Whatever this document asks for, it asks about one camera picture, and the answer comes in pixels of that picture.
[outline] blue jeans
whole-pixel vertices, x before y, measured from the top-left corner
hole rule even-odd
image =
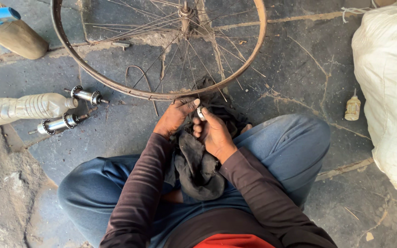
[[[283,115],[234,139],[255,155],[283,185],[297,206],[306,201],[330,144],[330,128],[305,114]],[[58,188],[60,205],[91,245],[97,247],[122,188],[140,155],[95,158],[68,174]],[[172,190],[165,183],[163,193]],[[193,204],[160,201],[150,231],[150,247],[162,247],[179,224],[205,211],[231,207],[251,213],[229,182],[215,200]]]

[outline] concrete floor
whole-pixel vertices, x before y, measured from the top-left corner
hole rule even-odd
[[[158,117],[151,102],[114,92],[79,68],[54,33],[46,1],[1,2],[18,10],[25,22],[50,43],[53,51],[44,58],[27,60],[0,47],[0,97],[18,98],[46,92],[68,96],[62,90],[64,87],[82,85],[89,91],[100,90],[111,101],[98,106],[92,117],[75,129],[51,137],[27,134],[35,129],[38,120],[15,121],[3,129],[3,133],[15,136],[7,139],[11,151],[27,149],[56,184],[45,184],[37,194],[25,231],[28,247],[88,247],[85,238],[60,209],[56,186],[84,161],[98,156],[140,153]],[[211,3],[209,8],[218,7]],[[360,119],[353,122],[343,119],[346,101],[354,88],[358,89],[362,106],[365,98],[353,74],[351,48],[361,17],[347,17],[349,22],[344,24],[339,11],[341,7],[370,7],[371,1],[266,0],[265,5],[269,19],[267,37],[262,54],[253,63],[265,77],[248,69],[240,77],[243,90],[236,82],[231,84],[227,90],[234,107],[254,125],[289,113],[308,113],[325,120],[331,127],[331,146],[305,213],[340,248],[397,247],[397,191],[373,163],[373,145],[365,115],[362,111]],[[251,1],[241,0],[229,12],[247,8],[252,8]],[[108,45],[89,45],[111,34],[84,23],[118,23],[118,19],[130,23],[138,19],[134,12],[128,11],[124,6],[103,0],[65,0],[62,9],[64,29],[69,40],[79,46],[83,59],[118,82],[124,82],[126,66],[151,63],[163,48],[138,40],[132,41],[133,46],[125,52]],[[257,26],[249,24],[255,18],[253,12],[242,17],[233,15],[213,22],[213,26],[226,26],[221,29],[230,36],[252,36],[258,33]],[[228,26],[240,20],[248,24]],[[159,80],[161,68],[176,46],[173,44],[166,58],[149,71],[151,83]],[[196,46],[203,51],[211,74],[219,77],[212,47],[205,41],[197,41]],[[168,86],[175,82],[173,76],[178,73],[167,75]],[[138,74],[130,76],[132,80]],[[158,112],[163,113],[168,103],[156,105]],[[89,109],[93,107],[80,101],[75,112],[82,114]]]

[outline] black rag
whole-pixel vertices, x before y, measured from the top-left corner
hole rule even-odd
[[[209,82],[205,78],[201,85],[206,87]],[[241,130],[249,124],[247,117],[232,107],[226,94],[217,92],[202,96],[201,105],[224,121],[232,138],[240,135]],[[196,200],[217,199],[223,194],[226,179],[218,172],[221,166],[218,160],[191,135],[193,117],[198,117],[197,111],[193,111],[188,116],[189,121],[171,136],[173,158],[165,172],[164,181],[174,186],[179,179],[182,191]]]

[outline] dark brown long sleeve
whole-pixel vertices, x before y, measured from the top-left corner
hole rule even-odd
[[[258,222],[284,247],[337,247],[290,200],[283,186],[249,150],[235,152],[221,166],[220,173],[240,191]]]
[[[111,213],[101,248],[144,248],[160,200],[171,144],[152,133]]]

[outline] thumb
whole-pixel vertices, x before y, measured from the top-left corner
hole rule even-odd
[[[205,116],[206,120],[211,125],[211,127],[214,127],[214,128],[222,127],[222,124],[221,124],[222,120],[220,118],[218,118],[216,115],[214,115],[213,113],[209,112],[209,110],[207,108],[203,108],[201,110],[201,113]]]
[[[199,104],[200,104],[200,99],[195,99],[193,101],[183,104],[182,106],[179,107],[179,109],[184,115],[187,115],[192,111],[196,110]]]

